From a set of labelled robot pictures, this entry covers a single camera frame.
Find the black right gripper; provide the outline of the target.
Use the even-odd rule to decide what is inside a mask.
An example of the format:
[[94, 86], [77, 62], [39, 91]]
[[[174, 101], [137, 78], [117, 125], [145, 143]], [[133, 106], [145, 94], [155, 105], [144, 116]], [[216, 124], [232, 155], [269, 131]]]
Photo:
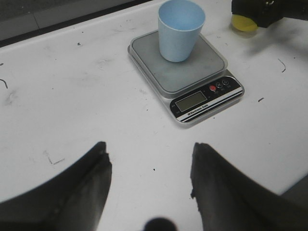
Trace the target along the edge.
[[307, 0], [232, 0], [234, 15], [251, 19], [258, 27], [267, 28], [282, 18], [308, 20]]

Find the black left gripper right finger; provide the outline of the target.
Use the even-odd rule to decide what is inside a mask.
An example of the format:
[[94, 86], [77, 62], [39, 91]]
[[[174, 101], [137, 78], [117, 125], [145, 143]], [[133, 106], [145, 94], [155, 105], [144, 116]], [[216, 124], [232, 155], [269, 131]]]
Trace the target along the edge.
[[210, 145], [192, 154], [192, 197], [205, 231], [306, 231], [308, 211], [259, 185]]

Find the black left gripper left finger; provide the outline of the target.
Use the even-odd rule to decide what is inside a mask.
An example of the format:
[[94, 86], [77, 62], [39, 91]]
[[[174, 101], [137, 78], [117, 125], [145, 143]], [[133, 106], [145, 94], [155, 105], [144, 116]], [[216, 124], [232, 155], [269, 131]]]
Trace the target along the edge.
[[95, 231], [112, 178], [106, 143], [98, 142], [65, 171], [0, 204], [2, 231]]

